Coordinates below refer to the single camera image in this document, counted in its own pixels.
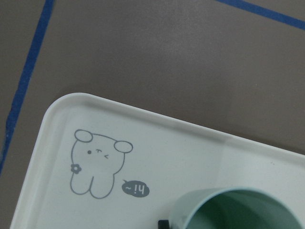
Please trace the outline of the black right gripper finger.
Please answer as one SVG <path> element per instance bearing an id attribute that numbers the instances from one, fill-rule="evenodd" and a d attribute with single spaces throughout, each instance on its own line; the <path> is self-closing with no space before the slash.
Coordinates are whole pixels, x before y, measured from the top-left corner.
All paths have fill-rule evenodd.
<path id="1" fill-rule="evenodd" d="M 158 229 L 170 229 L 169 216 L 163 216 L 158 219 Z"/>

